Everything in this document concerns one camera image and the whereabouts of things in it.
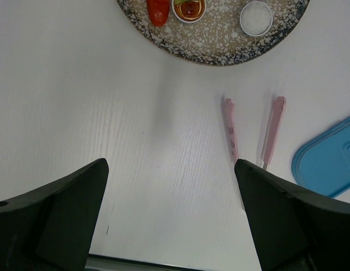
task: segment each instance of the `orange sauce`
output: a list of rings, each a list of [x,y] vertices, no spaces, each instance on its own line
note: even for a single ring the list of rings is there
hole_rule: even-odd
[[[174,7],[176,14],[184,21],[195,21],[205,11],[205,0],[189,0]]]

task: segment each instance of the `small white bowl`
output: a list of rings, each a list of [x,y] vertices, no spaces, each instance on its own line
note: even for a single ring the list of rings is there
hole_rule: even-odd
[[[271,20],[270,20],[270,23],[269,23],[268,27],[263,32],[261,32],[260,34],[251,34],[251,33],[247,32],[245,30],[245,28],[243,26],[243,22],[242,22],[242,17],[243,17],[244,10],[246,10],[250,5],[254,5],[255,3],[260,3],[261,5],[265,6],[269,10],[269,12],[271,14]],[[272,13],[272,10],[270,9],[270,7],[266,3],[262,2],[262,1],[253,1],[253,2],[250,2],[250,3],[246,4],[246,6],[243,8],[242,12],[240,13],[240,27],[242,28],[242,31],[244,31],[244,33],[246,35],[248,35],[248,36],[261,37],[261,36],[265,35],[269,31],[269,29],[272,27],[272,25],[273,25],[273,13]]]
[[[204,6],[205,6],[204,12],[203,12],[203,14],[202,14],[199,18],[197,18],[197,19],[194,20],[194,21],[185,21],[185,20],[181,19],[181,18],[177,15],[177,13],[176,13],[176,11],[175,11],[175,6],[174,6],[174,0],[171,0],[171,7],[172,7],[172,10],[173,10],[173,13],[175,14],[175,16],[176,16],[176,18],[177,18],[178,20],[182,21],[182,22],[185,23],[185,24],[194,24],[194,23],[196,23],[197,21],[200,21],[200,20],[202,19],[202,17],[205,15],[205,12],[207,12],[207,0],[204,0]]]

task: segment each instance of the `plate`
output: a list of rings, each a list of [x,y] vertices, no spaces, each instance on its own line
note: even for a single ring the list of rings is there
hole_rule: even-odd
[[[237,65],[274,48],[296,27],[310,0],[268,0],[273,25],[262,37],[249,37],[240,28],[239,16],[248,0],[206,0],[207,10],[197,23],[184,24],[170,10],[162,27],[151,24],[146,0],[117,0],[135,28],[158,48],[194,63]]]

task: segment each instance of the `pink utensil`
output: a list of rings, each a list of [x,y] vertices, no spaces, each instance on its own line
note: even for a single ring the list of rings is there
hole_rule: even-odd
[[[286,108],[286,98],[285,97],[277,97],[272,103],[272,116],[270,118],[270,124],[268,129],[268,136],[266,139],[264,157],[263,157],[263,166],[262,168],[267,170],[272,160],[275,143],[277,141],[279,127],[282,122],[283,113]]]
[[[226,99],[224,102],[224,113],[225,113],[225,124],[227,127],[227,133],[229,136],[230,150],[231,150],[231,159],[234,163],[239,159],[238,153],[238,143],[237,135],[235,131],[235,122],[234,122],[234,109],[235,104],[231,99]]]

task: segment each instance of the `blue tray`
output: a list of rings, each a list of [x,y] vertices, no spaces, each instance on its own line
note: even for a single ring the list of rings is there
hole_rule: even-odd
[[[298,185],[319,194],[350,189],[350,117],[303,145],[291,167]]]

